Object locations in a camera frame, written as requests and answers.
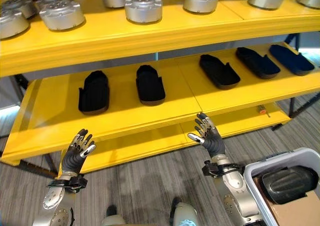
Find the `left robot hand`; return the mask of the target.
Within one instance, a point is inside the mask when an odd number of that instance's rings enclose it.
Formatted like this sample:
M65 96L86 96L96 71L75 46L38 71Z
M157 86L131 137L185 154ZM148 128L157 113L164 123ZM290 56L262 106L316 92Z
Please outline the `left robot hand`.
M61 163L62 176L77 176L89 154L96 149L93 135L81 129L72 139Z

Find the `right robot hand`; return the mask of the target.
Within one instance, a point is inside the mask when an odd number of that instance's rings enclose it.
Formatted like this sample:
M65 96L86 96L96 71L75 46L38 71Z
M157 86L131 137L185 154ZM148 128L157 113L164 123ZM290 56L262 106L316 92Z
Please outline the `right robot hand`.
M194 121L196 122L194 129L198 134L188 133L187 136L207 149L211 159L218 165L229 164L225 143L211 118L200 112Z

